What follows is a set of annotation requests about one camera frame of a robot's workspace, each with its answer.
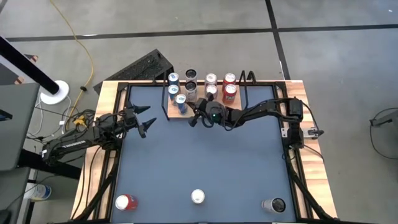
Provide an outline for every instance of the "soda can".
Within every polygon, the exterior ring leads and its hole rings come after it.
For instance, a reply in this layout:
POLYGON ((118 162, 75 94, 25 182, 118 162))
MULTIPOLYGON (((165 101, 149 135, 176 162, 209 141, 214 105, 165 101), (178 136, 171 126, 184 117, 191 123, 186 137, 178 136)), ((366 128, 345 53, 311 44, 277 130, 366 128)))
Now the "soda can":
POLYGON ((261 202, 261 207, 268 212, 282 213, 286 209, 286 204, 281 198, 273 198, 269 200, 263 200, 261 202))
POLYGON ((215 85, 217 86, 217 76, 215 74, 207 74, 206 78, 205 78, 205 88, 207 87, 207 85, 215 85))
POLYGON ((217 86, 215 85, 208 85, 206 87, 206 91, 205 91, 205 97, 207 98, 208 93, 213 94, 213 98, 214 100, 217 100, 217 95, 218 95, 218 90, 217 90, 217 86))
POLYGON ((169 97, 174 106, 177 105, 175 103, 175 96, 177 96, 178 94, 180 94, 180 88, 177 85, 170 85, 169 86, 169 97))
POLYGON ((187 82, 185 84, 185 94, 187 96, 187 101, 188 102, 196 102, 197 100, 197 84, 194 83, 193 81, 187 82))
POLYGON ((235 85, 235 81, 236 81, 236 77, 234 74, 232 73, 227 73, 224 76, 224 80, 223 80, 223 88, 222 91, 224 91, 225 87, 229 84, 235 85))
POLYGON ((176 85, 180 87, 180 80, 177 73, 170 73, 169 75, 169 85, 176 85))
POLYGON ((205 193, 200 189, 196 189, 191 193, 191 199, 193 203, 200 204, 205 200, 205 193))
POLYGON ((234 102, 236 96, 236 86, 229 84, 225 86, 223 92, 223 103, 224 104, 231 104, 234 102))
POLYGON ((135 210, 137 208, 137 199, 128 194, 123 194, 117 197, 115 201, 115 206, 120 211, 135 210))
POLYGON ((194 83, 198 83, 197 82, 197 71, 195 71, 194 69, 189 69, 185 72, 185 77, 187 78, 187 82, 194 82, 194 83))
POLYGON ((187 97, 184 94, 178 94, 175 97, 175 102, 177 103, 178 112, 180 114, 185 114, 188 111, 188 106, 186 104, 187 97))

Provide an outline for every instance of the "wooden tray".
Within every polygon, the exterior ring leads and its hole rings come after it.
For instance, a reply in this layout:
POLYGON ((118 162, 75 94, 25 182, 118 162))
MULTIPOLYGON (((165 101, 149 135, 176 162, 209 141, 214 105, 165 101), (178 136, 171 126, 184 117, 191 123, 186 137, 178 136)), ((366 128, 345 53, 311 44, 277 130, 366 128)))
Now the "wooden tray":
MULTIPOLYGON (((218 95, 217 95, 217 102, 220 102, 222 105, 224 105, 223 103, 223 92, 221 91, 222 89, 222 85, 218 85, 217 89, 218 89, 218 95)), ((197 94, 198 94, 198 99, 199 98, 204 98, 205 97, 205 86, 204 85, 198 85, 198 90, 197 90, 197 94)), ((239 89, 239 85, 236 85, 236 96, 235 96, 235 100, 233 103, 231 103, 230 105, 225 105, 225 106, 229 106, 230 108, 234 108, 234 109, 242 109, 242 103, 241 103, 241 92, 239 89)), ((181 83, 181 93, 185 94, 185 86, 183 83, 181 83)), ((192 109, 188 106, 188 111, 186 114, 184 115, 180 115, 180 113, 178 112, 178 108, 176 106, 174 106, 172 104, 172 101, 170 100, 170 97, 168 97, 168 101, 167 101, 167 115, 169 116, 169 118, 189 118, 193 116, 193 111, 192 109)))

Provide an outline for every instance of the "yellow extension cord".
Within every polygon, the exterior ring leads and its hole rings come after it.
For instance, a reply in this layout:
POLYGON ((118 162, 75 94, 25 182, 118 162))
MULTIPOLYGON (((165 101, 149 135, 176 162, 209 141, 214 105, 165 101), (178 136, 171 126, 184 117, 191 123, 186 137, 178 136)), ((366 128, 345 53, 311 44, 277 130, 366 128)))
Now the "yellow extension cord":
MULTIPOLYGON (((52 6, 54 6, 54 8, 58 11, 58 13, 62 16, 63 20, 67 23, 69 29, 72 31, 72 34, 73 34, 73 37, 75 38, 75 41, 78 42, 78 43, 84 48, 84 50, 86 51, 88 57, 90 58, 90 63, 91 63, 91 74, 90 74, 90 77, 87 79, 87 82, 84 84, 84 87, 86 87, 86 86, 89 84, 89 82, 91 81, 91 79, 93 79, 93 76, 94 76, 94 63, 93 63, 93 58, 91 57, 91 55, 90 55, 90 53, 88 52, 87 48, 77 39, 76 34, 75 34, 75 31, 73 31, 73 28, 72 28, 72 26, 69 24, 67 18, 65 18, 65 16, 63 16, 62 12, 59 10, 59 8, 55 5, 55 3, 54 3, 52 0, 50 0, 50 2, 51 2, 51 4, 52 4, 52 6)), ((78 104, 78 102, 79 102, 80 97, 81 97, 82 94, 83 94, 83 90, 80 90, 80 93, 79 93, 79 95, 77 96, 77 99, 76 99, 76 101, 75 101, 75 104, 73 105, 72 110, 71 110, 70 113, 69 113, 69 117, 72 116, 72 114, 73 114, 73 112, 74 112, 74 110, 75 110, 75 108, 76 108, 76 105, 78 104)))

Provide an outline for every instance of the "concrete floor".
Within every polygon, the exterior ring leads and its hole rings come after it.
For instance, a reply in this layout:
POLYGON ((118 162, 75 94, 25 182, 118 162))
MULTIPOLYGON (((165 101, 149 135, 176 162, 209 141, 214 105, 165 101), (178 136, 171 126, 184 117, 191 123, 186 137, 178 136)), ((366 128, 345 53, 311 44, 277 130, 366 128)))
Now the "concrete floor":
MULTIPOLYGON (((78 1, 55 0, 77 34, 113 34, 168 30, 270 28, 266 4, 252 1, 78 1)), ((272 0, 278 27, 398 24, 398 3, 370 0, 272 0)), ((8 1, 0 14, 5 37, 70 35, 47 0, 8 1)), ((357 222, 396 223, 398 162, 376 154, 369 141, 369 119, 398 100, 397 29, 280 33, 292 79, 304 80, 307 96, 325 135, 320 138, 338 216, 357 222)), ((258 79, 282 79, 274 37, 263 34, 191 35, 84 40, 93 56, 97 84, 158 48, 178 72, 253 70, 258 79)), ((13 42, 21 52, 39 56, 37 66, 71 87, 72 101, 90 74, 85 52, 74 41, 13 42)), ((94 109, 89 91, 78 108, 94 109)), ((45 108, 62 112, 63 102, 45 108)), ((45 113, 42 134, 57 129, 59 116, 45 113)), ((38 128, 40 112, 30 126, 38 128)), ((374 130, 375 144, 398 157, 396 131, 374 130)), ((34 142, 25 148, 34 150, 34 142)), ((82 161, 75 161, 81 166, 82 161)), ((38 179, 48 174, 39 173, 38 179)), ((51 200, 37 203, 32 224, 64 222, 72 210, 77 182, 61 177, 45 182, 51 200)))

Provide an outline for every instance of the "red can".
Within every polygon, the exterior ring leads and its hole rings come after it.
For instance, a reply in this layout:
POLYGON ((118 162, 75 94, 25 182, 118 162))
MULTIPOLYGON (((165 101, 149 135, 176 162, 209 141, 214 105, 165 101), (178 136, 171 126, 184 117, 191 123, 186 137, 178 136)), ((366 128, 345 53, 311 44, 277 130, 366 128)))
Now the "red can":
POLYGON ((232 84, 235 85, 236 77, 232 73, 227 73, 224 76, 224 81, 223 81, 223 88, 221 89, 224 92, 224 89, 227 85, 232 84))
POLYGON ((231 104, 235 100, 236 96, 236 86, 229 84, 225 86, 224 92, 223 92, 223 103, 224 104, 231 104))
POLYGON ((118 196, 115 201, 115 206, 120 211, 135 210, 137 208, 137 205, 137 199, 134 196, 128 194, 118 196))

